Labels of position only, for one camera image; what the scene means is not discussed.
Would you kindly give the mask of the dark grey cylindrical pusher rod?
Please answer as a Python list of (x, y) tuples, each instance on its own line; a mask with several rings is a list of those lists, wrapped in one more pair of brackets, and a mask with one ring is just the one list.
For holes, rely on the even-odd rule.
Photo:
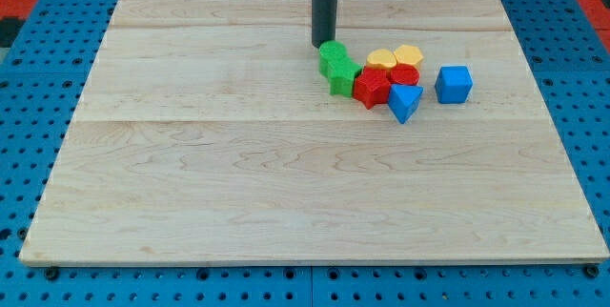
[(312, 45), (319, 48), (336, 37), (337, 0), (312, 0)]

